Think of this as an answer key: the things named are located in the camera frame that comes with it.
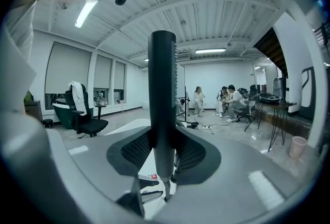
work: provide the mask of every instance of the window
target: window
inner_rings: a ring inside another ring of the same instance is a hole
[[[49,57],[46,84],[45,109],[52,110],[56,99],[64,98],[70,81],[87,87],[91,53],[70,46],[54,43]]]
[[[97,102],[102,95],[109,103],[111,66],[111,59],[102,56],[97,56],[94,75],[95,102]]]
[[[114,104],[119,104],[120,100],[124,100],[124,82],[125,82],[125,65],[119,62],[114,67]]]

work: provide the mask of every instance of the floor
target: floor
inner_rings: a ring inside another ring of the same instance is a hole
[[[138,109],[102,117],[102,119],[109,121],[109,124],[101,133],[99,133],[99,135],[112,132],[137,118],[150,118],[149,110]],[[300,158],[294,160],[288,155],[292,136],[287,133],[285,143],[282,145],[282,139],[280,136],[281,132],[279,132],[271,150],[267,152],[273,128],[272,125],[262,121],[260,128],[258,129],[256,121],[253,121],[246,132],[244,132],[244,121],[227,124],[226,120],[227,117],[225,117],[225,115],[223,118],[215,116],[215,111],[205,111],[201,117],[194,118],[193,115],[187,117],[188,122],[197,121],[200,124],[200,130],[214,133],[215,136],[223,136],[237,140],[254,147],[272,159],[283,169],[290,172],[302,185],[313,177],[320,163],[318,154],[313,148],[307,146]],[[203,129],[204,126],[208,127],[209,125],[210,129]],[[82,136],[77,135],[74,130],[65,129],[61,125],[55,126],[55,129],[60,132],[65,140],[76,139],[79,136]]]

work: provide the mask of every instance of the stool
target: stool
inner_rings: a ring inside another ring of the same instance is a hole
[[[42,121],[43,126],[45,126],[46,128],[53,128],[54,127],[54,123],[52,119],[44,119]]]

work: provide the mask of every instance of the black table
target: black table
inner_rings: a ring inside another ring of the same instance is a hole
[[[273,122],[273,130],[272,130],[272,136],[270,139],[270,144],[269,144],[269,148],[268,151],[272,148],[276,137],[278,135],[279,130],[281,131],[282,134],[282,145],[284,145],[284,141],[285,141],[285,136],[286,136],[286,126],[287,126],[287,119],[288,119],[288,109],[290,106],[294,106],[297,103],[287,103],[287,104],[266,104],[266,103],[261,103],[261,102],[256,102],[256,104],[258,105],[258,112],[259,112],[259,118],[256,115],[257,118],[257,124],[258,124],[258,129],[260,127],[260,123],[261,123],[261,114],[263,112],[263,107],[271,107],[274,109],[274,117],[275,117],[275,121]],[[285,129],[283,129],[282,127],[278,127],[279,124],[283,123],[285,124]]]

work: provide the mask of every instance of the woman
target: woman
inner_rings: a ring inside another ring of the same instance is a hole
[[[194,100],[195,100],[195,117],[200,115],[200,111],[204,112],[203,109],[203,98],[205,98],[202,88],[197,87],[194,93]]]
[[[222,87],[221,91],[218,93],[217,100],[219,103],[219,117],[222,118],[224,102],[226,100],[230,100],[230,94],[227,90],[227,87]]]

